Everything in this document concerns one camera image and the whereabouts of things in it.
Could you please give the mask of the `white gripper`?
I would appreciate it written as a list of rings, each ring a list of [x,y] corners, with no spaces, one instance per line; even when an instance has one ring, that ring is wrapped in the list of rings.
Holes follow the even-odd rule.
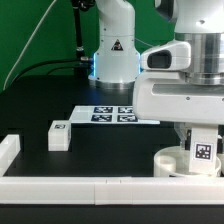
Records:
[[[182,149],[190,148],[189,123],[224,124],[224,45],[173,40],[145,51],[140,62],[138,118],[175,122]]]

